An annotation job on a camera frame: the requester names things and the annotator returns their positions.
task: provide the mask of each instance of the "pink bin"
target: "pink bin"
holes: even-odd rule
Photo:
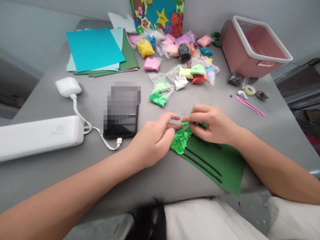
[[[234,16],[222,41],[230,71],[260,78],[292,56],[268,24]]]

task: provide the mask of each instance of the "pixelated phone screen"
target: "pixelated phone screen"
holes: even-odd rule
[[[130,137],[137,132],[140,87],[114,86],[108,92],[107,114],[103,119],[103,137]]]

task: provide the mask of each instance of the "black hair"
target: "black hair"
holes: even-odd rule
[[[125,240],[167,240],[167,220],[164,204],[145,206],[131,213],[134,222]]]

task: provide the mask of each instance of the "gray table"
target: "gray table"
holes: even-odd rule
[[[82,20],[77,29],[105,26],[111,27],[111,24],[104,21]],[[107,99],[106,92],[111,83],[134,81],[141,86],[138,128],[141,128],[146,121],[156,120],[167,111],[182,116],[188,115],[196,103],[218,106],[237,124],[248,128],[319,178],[319,157],[301,131],[271,76],[267,75],[252,83],[257,90],[268,92],[270,99],[263,103],[256,97],[248,99],[266,114],[266,118],[263,118],[240,104],[235,97],[229,96],[230,94],[234,96],[239,89],[227,83],[230,72],[222,51],[213,46],[210,48],[214,53],[213,63],[221,69],[216,76],[215,86],[189,83],[184,89],[174,91],[162,108],[149,100],[153,84],[143,70],[144,60],[137,50],[135,54],[141,67],[139,71],[89,78],[81,75],[73,76],[72,73],[65,71],[70,57],[68,44],[65,43],[60,56],[44,74],[12,124],[74,115],[72,100],[59,94],[55,81],[65,77],[75,77],[82,87],[82,93],[78,96],[78,109],[93,126],[99,126],[102,121],[102,107]],[[167,59],[163,56],[159,72],[166,73],[178,63],[180,61],[177,58]],[[121,149],[130,141],[131,139],[125,139]],[[115,145],[115,140],[110,141],[110,144]],[[92,131],[85,136],[84,142],[79,146],[1,163],[0,212],[113,153],[106,148],[98,133]],[[258,187],[262,187],[261,182],[247,167],[242,180],[242,191],[254,191]],[[135,206],[150,202],[153,197],[172,202],[225,193],[199,170],[173,151],[169,151],[155,166],[139,172],[114,187],[90,210],[87,219],[126,212]]]

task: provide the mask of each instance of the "light blue paper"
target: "light blue paper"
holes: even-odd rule
[[[123,41],[123,28],[114,28],[110,30],[114,39],[116,40],[118,47],[122,51],[122,41]],[[112,64],[110,66],[94,69],[92,71],[99,71],[99,70],[107,70],[107,71],[119,71],[119,63]],[[73,60],[72,54],[70,54],[69,62],[67,64],[68,72],[77,71],[76,65]]]
[[[66,35],[78,72],[125,61],[109,28],[69,32]]]

